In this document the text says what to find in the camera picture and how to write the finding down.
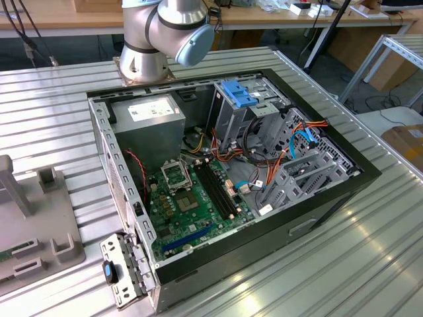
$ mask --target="motherboard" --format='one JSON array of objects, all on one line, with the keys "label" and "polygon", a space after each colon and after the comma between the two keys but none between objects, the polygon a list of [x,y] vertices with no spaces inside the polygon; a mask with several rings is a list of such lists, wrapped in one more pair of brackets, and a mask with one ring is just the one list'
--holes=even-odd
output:
[{"label": "motherboard", "polygon": [[[157,261],[165,260],[254,219],[241,194],[221,164],[184,166],[175,164],[164,173],[147,177],[151,188],[150,219],[157,232],[153,251]],[[183,185],[175,192],[169,184]]]}]

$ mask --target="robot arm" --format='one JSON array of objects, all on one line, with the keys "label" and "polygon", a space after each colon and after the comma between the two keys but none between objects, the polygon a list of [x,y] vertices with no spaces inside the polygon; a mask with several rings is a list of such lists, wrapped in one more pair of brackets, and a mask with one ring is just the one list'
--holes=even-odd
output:
[{"label": "robot arm", "polygon": [[184,66],[209,52],[214,29],[202,0],[123,0],[125,46],[120,71],[133,81],[153,82],[168,73],[167,56]]}]

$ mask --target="wooden table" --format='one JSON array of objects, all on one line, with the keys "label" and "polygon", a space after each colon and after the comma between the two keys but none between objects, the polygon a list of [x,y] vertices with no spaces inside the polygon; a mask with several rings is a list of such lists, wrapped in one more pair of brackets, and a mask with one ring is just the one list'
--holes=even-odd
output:
[{"label": "wooden table", "polygon": [[[71,0],[26,0],[30,14],[43,36],[75,36],[98,34],[122,34],[123,19],[121,13],[76,13]],[[212,0],[206,3],[214,5]],[[267,13],[259,7],[222,8],[223,29],[228,30],[265,30],[273,28],[311,28],[315,21],[309,16],[297,16],[290,11]],[[316,27],[323,28],[314,50],[306,64],[308,66],[317,49],[320,47],[335,15],[321,17]],[[417,18],[404,12],[390,18],[368,19],[358,13],[344,15],[338,27],[357,26],[390,26],[401,25],[398,34],[404,34]],[[23,19],[29,36],[36,36],[31,30],[27,18]],[[0,16],[0,38],[17,37],[6,17]]]}]

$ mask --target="white label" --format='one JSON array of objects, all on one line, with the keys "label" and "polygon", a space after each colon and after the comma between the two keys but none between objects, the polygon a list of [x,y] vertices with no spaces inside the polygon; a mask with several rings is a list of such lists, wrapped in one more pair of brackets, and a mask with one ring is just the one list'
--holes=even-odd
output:
[{"label": "white label", "polygon": [[261,188],[263,186],[263,182],[261,180],[256,180],[256,186]]},{"label": "white label", "polygon": [[260,213],[260,216],[264,216],[265,214],[271,212],[272,210],[273,210],[272,206],[270,204],[267,204],[262,209],[260,209],[258,213]]},{"label": "white label", "polygon": [[423,132],[421,132],[420,130],[413,129],[409,131],[413,137],[423,137]]},{"label": "white label", "polygon": [[174,114],[171,105],[166,99],[136,104],[130,106],[128,111],[135,122]]}]

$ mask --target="aluminum profile table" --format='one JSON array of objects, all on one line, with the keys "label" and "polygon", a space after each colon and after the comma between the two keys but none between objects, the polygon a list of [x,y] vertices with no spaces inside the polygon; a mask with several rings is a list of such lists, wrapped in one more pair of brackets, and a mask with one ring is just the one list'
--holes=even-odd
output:
[{"label": "aluminum profile table", "polygon": [[[341,94],[339,101],[344,103],[349,95],[351,94],[353,88],[358,84],[362,79],[363,74],[366,72],[370,64],[375,60],[377,56],[381,53],[381,50],[385,48],[385,51],[377,59],[373,67],[370,69],[369,73],[364,79],[365,83],[370,82],[371,78],[376,74],[379,68],[382,66],[383,62],[388,57],[389,53],[395,52],[403,56],[409,62],[415,64],[415,66],[423,69],[423,35],[421,34],[409,34],[409,35],[382,35],[380,39],[376,42],[373,49],[370,51],[369,55],[366,57],[360,68],[357,70],[356,74],[352,77],[351,81],[348,83],[344,92]],[[413,97],[407,107],[411,107],[421,96],[423,95],[423,88]]]},{"label": "aluminum profile table", "polygon": [[[383,171],[324,225],[161,316],[421,316],[423,175],[280,52],[212,52],[177,78],[272,68]],[[0,148],[18,179],[63,171],[87,259],[0,298],[2,316],[146,316],[117,312],[99,241],[121,229],[97,157],[85,91],[121,85],[112,62],[0,73]]]}]

